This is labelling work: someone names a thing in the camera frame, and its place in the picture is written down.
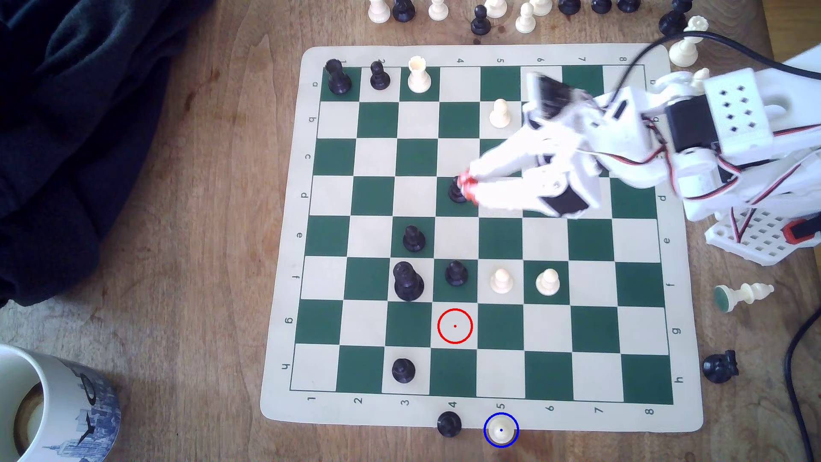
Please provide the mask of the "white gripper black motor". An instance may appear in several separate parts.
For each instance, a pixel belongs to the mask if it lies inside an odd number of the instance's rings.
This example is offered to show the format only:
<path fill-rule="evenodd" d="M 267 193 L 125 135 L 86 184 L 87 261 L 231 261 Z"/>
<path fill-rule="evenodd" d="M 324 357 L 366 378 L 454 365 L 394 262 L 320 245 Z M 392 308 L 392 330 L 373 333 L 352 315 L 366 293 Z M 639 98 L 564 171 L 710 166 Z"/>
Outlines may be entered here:
<path fill-rule="evenodd" d="M 582 89 L 531 86 L 522 129 L 472 161 L 461 186 L 489 209 L 579 218 L 599 208 L 605 160 L 636 166 L 649 156 L 631 90 L 619 95 L 618 106 L 607 109 Z M 523 175 L 507 179 L 514 172 Z"/>

